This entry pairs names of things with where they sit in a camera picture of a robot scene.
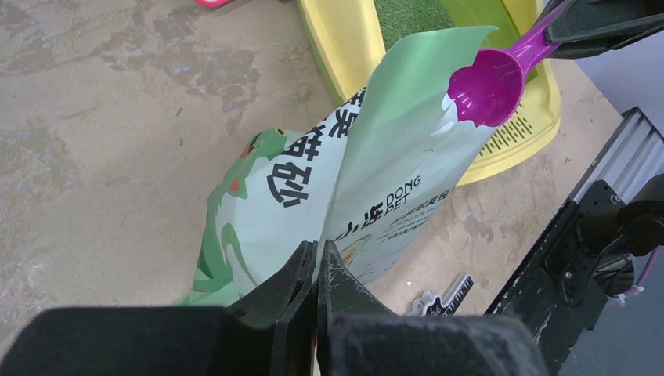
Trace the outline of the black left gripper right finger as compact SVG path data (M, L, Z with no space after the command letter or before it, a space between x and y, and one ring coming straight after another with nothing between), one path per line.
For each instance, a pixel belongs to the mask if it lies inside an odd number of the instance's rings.
M321 247L316 359L323 375L547 375L525 325L509 316L400 316Z

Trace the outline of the green cat litter bag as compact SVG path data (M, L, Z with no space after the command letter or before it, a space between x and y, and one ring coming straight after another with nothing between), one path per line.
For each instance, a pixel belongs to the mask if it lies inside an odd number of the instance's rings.
M368 84L307 132L258 133L207 199L186 306L229 306L304 241L334 242L367 284L386 274L493 135L447 90L490 26L398 40Z

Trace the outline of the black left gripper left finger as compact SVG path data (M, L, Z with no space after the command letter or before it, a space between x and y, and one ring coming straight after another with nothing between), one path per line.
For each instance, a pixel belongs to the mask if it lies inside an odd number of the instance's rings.
M316 243L230 306L67 307L35 317L4 375L310 375Z

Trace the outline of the purple plastic litter scoop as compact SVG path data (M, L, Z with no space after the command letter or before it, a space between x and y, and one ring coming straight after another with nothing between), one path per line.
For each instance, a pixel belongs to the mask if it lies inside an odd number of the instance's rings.
M563 8L557 5L506 49L480 49L472 65L452 74L447 94L460 121L499 127L511 117L529 73L559 46L546 40L545 28Z

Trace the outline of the yellow sifting litter tray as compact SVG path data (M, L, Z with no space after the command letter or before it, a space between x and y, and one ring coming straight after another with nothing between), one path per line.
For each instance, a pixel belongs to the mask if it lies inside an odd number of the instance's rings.
M328 91L341 104L360 90L385 54L372 1L299 1L309 41ZM478 182L520 164L557 135L561 93L547 60L529 75L522 101L509 122L482 148L459 181Z

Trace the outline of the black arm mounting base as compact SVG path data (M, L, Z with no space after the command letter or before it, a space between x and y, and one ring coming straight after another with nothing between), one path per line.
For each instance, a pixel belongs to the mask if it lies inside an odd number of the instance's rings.
M568 199L486 310L519 319L551 375L558 374L580 335L594 329L610 295L635 281L630 255L595 258L578 235L584 217L622 207L604 180L592 183L580 201Z

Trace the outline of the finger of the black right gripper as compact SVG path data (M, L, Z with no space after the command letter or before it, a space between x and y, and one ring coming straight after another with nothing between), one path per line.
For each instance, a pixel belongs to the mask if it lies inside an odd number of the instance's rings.
M621 49L663 30L663 0L548 1L556 13L545 39L554 59L581 59Z

